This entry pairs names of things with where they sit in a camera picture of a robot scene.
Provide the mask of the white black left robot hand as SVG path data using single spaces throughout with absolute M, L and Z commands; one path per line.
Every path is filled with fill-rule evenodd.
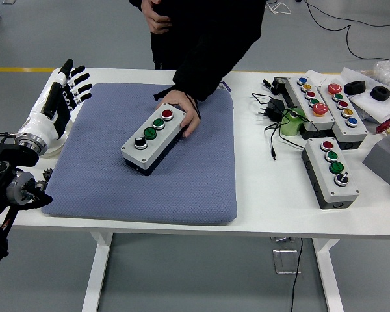
M 85 66 L 75 68 L 73 60 L 68 59 L 36 100 L 27 122 L 19 130 L 18 138 L 26 140 L 32 137 L 44 146 L 60 139 L 71 113 L 92 96 L 92 84 L 86 83 L 89 78 Z

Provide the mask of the person's right hand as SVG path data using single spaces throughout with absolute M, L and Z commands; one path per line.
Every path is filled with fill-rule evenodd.
M 142 13 L 148 24 L 150 33 L 153 34 L 167 33 L 172 26 L 170 17 L 159 15 L 155 11 L 161 2 L 161 0 L 143 0 L 141 3 Z

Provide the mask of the person's left hand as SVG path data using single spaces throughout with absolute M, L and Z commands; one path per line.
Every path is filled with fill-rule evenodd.
M 170 88 L 155 94 L 154 98 L 159 102 L 157 108 L 162 103 L 167 103 L 170 105 L 177 105 L 185 112 L 185 117 L 181 122 L 181 128 L 184 129 L 184 138 L 188 138 L 199 126 L 201 118 L 198 105 L 196 100 L 193 99 L 190 95 Z

